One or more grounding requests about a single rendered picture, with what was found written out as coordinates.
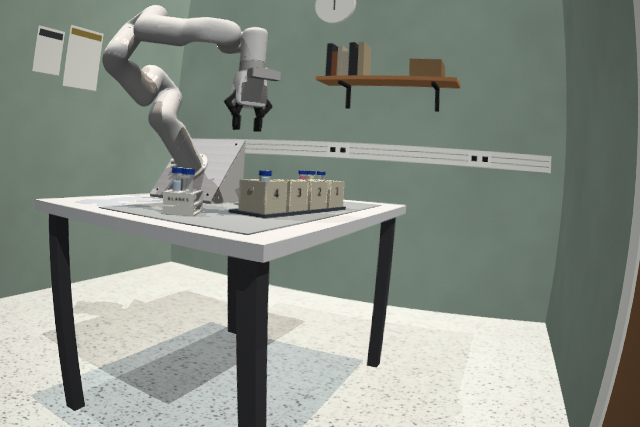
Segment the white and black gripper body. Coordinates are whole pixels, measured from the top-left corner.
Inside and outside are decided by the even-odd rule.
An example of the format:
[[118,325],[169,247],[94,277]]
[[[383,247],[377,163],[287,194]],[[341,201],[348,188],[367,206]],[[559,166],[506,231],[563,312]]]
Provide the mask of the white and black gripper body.
[[232,103],[235,105],[238,98],[237,103],[243,108],[264,108],[267,103],[267,80],[249,78],[247,70],[240,70],[235,74],[231,94],[236,91],[236,98]]

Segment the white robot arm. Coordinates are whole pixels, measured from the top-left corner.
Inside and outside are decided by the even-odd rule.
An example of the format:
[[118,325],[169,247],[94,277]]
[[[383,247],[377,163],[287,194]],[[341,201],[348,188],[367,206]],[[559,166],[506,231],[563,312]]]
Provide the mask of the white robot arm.
[[240,27],[229,20],[168,17],[167,11],[158,5],[143,11],[123,25],[109,42],[103,53],[103,66],[140,106],[150,105],[157,96],[149,111],[149,124],[171,154],[171,168],[195,169],[196,178],[205,171],[208,159],[198,152],[187,129],[177,119],[181,92],[161,68],[148,65],[140,69],[128,60],[139,43],[173,46],[191,42],[215,43],[223,53],[241,53],[239,71],[248,69],[249,78],[280,81],[281,72],[265,67],[268,42],[265,29],[247,28],[241,36]]

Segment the grey flat mat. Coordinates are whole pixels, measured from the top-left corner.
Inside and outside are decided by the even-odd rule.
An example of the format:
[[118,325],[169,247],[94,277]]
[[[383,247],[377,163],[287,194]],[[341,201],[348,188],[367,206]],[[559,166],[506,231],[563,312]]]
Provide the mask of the grey flat mat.
[[[132,205],[118,205],[118,206],[105,206],[99,207],[101,209],[122,212],[142,217],[148,217],[158,220],[164,220],[174,223],[180,223],[185,225],[197,226],[202,228],[220,230],[225,232],[251,235],[270,230],[280,229],[293,225],[303,224],[334,216],[339,216],[347,213],[361,211],[373,207],[382,206],[379,204],[357,203],[357,202],[343,202],[343,206],[346,210],[337,210],[329,212],[274,217],[274,218],[258,218],[240,214],[229,213],[228,209],[221,209],[217,206],[212,207],[208,204],[203,204],[203,211],[194,217],[191,216],[178,216],[178,215],[165,215],[162,213],[163,202],[159,203],[146,203],[144,204],[132,204]],[[150,206],[150,205],[153,205]],[[157,207],[154,207],[157,206]],[[159,208],[161,207],[161,208]],[[117,211],[119,210],[119,211]],[[128,213],[130,212],[130,213]],[[139,215],[142,214],[142,215]],[[339,215],[338,215],[339,214]]]

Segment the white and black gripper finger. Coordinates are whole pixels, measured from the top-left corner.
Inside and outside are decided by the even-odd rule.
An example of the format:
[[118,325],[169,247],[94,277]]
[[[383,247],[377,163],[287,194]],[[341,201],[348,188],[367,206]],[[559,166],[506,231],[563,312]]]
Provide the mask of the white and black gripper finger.
[[233,119],[232,119],[232,126],[233,126],[233,130],[239,130],[240,129],[240,125],[241,125],[241,109],[242,109],[242,105],[239,105],[237,102],[235,104],[235,106],[232,104],[232,100],[236,97],[236,91],[234,91],[228,98],[226,98],[224,100],[224,103],[226,104],[226,106],[228,107],[228,109],[231,112],[231,115],[233,115]]
[[254,118],[254,132],[261,132],[262,129],[262,121],[268,111],[272,108],[272,104],[267,99],[267,104],[265,108],[254,107],[254,111],[256,114],[256,118]]

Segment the beige square adapter with holes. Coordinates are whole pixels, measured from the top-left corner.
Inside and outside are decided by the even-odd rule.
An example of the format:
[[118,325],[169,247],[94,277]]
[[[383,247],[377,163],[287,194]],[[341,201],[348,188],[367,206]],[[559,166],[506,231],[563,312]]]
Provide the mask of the beige square adapter with holes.
[[345,181],[321,179],[315,181],[328,181],[327,208],[343,207]]
[[286,179],[309,182],[308,210],[327,208],[328,181]]
[[270,179],[287,183],[286,212],[308,210],[309,182],[285,179]]

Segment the white tube rack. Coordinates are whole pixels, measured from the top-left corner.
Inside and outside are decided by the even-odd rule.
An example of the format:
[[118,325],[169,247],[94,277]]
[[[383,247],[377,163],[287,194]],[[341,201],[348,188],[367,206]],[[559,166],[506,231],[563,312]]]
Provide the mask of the white tube rack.
[[193,193],[163,191],[163,214],[194,217],[202,211],[203,190],[193,190]]

